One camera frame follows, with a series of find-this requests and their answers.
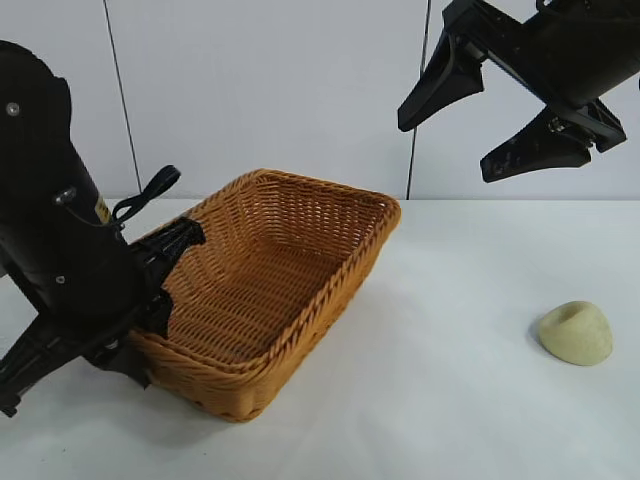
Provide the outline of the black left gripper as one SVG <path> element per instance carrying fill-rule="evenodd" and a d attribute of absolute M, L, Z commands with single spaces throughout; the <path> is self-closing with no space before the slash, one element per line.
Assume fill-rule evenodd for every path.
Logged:
<path fill-rule="evenodd" d="M 1 360 L 2 413 L 15 415 L 30 388 L 77 358 L 146 389 L 147 359 L 128 335 L 168 334 L 173 300 L 163 284 L 204 241 L 186 217 L 133 243 L 68 213 L 2 220 L 1 265 L 37 311 Z"/>

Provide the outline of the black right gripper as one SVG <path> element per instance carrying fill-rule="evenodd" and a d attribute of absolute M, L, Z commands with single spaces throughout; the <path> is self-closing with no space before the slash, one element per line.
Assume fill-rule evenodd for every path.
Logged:
<path fill-rule="evenodd" d="M 520 22 L 487 1 L 453 1 L 419 81 L 397 110 L 400 131 L 484 91 L 491 61 L 545 104 L 513 137 L 480 161 L 492 183 L 553 168 L 579 168 L 594 146 L 623 143 L 620 120 L 601 98 L 639 72 L 636 1 L 538 1 Z"/>

